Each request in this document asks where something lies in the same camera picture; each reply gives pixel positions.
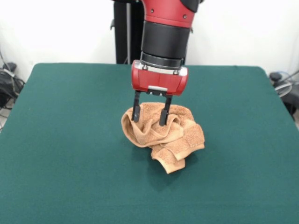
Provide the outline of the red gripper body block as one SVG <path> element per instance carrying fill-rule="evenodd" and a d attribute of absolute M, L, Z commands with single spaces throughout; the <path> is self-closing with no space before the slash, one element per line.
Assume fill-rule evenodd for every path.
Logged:
<path fill-rule="evenodd" d="M 180 96 L 188 81 L 188 69 L 160 69 L 134 60 L 131 66 L 131 84 L 134 90 L 143 92 L 160 92 Z"/>

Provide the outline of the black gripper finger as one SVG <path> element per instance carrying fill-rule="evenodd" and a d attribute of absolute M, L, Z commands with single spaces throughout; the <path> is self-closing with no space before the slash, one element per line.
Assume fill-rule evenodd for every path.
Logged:
<path fill-rule="evenodd" d="M 131 120 L 135 123 L 139 121 L 140 118 L 140 104 L 139 104 L 139 98 L 140 98 L 141 91 L 135 91 L 135 97 L 134 97 L 134 104 L 133 104 L 133 112 L 132 112 L 132 118 Z"/>
<path fill-rule="evenodd" d="M 160 120 L 159 120 L 159 125 L 160 126 L 165 126 L 167 124 L 167 119 L 168 119 L 168 115 L 169 115 L 169 111 L 170 111 L 171 101 L 172 101 L 172 96 L 167 95 L 164 108 L 161 110 L 161 115 L 160 115 Z"/>

